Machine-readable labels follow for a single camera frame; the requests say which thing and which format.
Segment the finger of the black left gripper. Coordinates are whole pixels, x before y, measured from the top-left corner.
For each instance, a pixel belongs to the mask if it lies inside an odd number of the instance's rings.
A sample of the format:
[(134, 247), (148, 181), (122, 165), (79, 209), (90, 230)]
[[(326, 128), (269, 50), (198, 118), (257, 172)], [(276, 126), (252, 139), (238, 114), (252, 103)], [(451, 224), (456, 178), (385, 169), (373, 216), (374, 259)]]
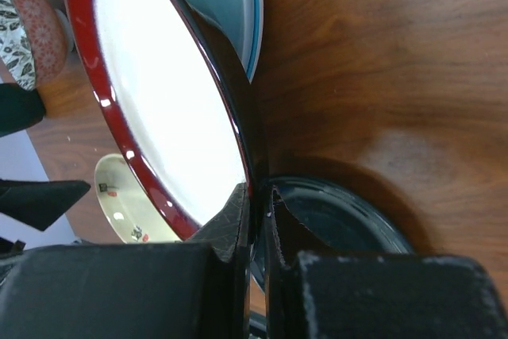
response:
[(1, 181), (1, 213), (39, 232), (46, 232), (88, 191), (83, 180), (53, 182)]

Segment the red rimmed cream plate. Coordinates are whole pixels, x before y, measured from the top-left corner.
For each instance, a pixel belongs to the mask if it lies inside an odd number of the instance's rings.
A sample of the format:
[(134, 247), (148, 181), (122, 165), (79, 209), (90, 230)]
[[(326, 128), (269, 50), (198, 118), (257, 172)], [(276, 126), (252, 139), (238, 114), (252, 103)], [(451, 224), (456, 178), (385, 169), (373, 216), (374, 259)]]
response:
[(186, 0), (65, 0), (119, 153), (179, 239), (266, 175), (251, 81), (226, 35)]

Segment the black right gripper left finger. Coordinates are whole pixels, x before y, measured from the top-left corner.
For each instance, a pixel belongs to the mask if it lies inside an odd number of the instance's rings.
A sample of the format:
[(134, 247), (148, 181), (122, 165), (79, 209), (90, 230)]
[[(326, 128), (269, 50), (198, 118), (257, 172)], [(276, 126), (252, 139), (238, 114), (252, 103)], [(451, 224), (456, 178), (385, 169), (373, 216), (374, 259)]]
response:
[(4, 338), (246, 338), (248, 188), (192, 238), (56, 245), (2, 260)]

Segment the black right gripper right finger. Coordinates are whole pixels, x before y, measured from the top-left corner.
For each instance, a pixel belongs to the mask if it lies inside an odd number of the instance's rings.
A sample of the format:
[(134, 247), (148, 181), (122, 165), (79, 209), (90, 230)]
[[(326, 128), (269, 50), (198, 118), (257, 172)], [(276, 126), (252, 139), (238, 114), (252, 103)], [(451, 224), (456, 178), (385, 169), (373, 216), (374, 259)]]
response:
[(310, 231), (278, 189), (264, 217), (270, 338), (504, 338), (507, 312), (487, 271), (464, 256), (297, 250)]

